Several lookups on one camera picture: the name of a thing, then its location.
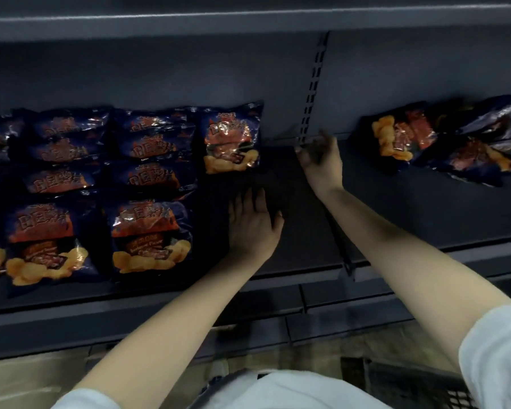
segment white shirt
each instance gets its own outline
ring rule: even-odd
[[[486,313],[464,338],[460,368],[481,409],[511,409],[511,305]],[[244,372],[212,396],[191,406],[205,409],[389,409],[342,380],[311,372],[281,370],[259,380]],[[52,409],[120,409],[100,392],[76,389]]]

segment person's left hand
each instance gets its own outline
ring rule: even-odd
[[[274,225],[267,210],[265,191],[260,189],[252,199],[252,189],[248,189],[244,200],[240,194],[229,204],[229,253],[261,267],[275,251],[284,218],[278,212]]]

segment person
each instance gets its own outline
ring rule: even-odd
[[[461,370],[479,407],[511,408],[511,299],[344,190],[334,138],[325,136],[317,148],[319,162],[307,150],[298,158],[320,201]],[[284,224],[280,213],[271,221],[263,191],[255,202],[251,191],[238,196],[229,219],[229,254],[120,342],[54,409],[159,408],[227,303],[271,257]],[[311,372],[259,377],[250,371],[227,376],[191,407],[388,407],[342,380]]]

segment forearm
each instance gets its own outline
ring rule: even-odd
[[[334,191],[323,202],[454,364],[477,320],[494,307],[511,304],[470,268],[391,224],[346,191]]]
[[[118,344],[76,388],[122,409],[158,408],[227,303],[260,264],[228,256]]]

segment hand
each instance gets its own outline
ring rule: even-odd
[[[283,226],[280,212],[275,216],[274,225],[271,224],[265,191],[258,191],[254,206],[252,189],[248,189],[244,201],[239,194],[235,202],[229,204],[229,255],[251,262],[259,269],[273,255]]]
[[[320,130],[321,140],[316,139],[308,149],[297,149],[297,158],[307,181],[316,196],[324,201],[335,190],[343,189],[343,162],[337,138]],[[321,155],[320,163],[314,160]]]

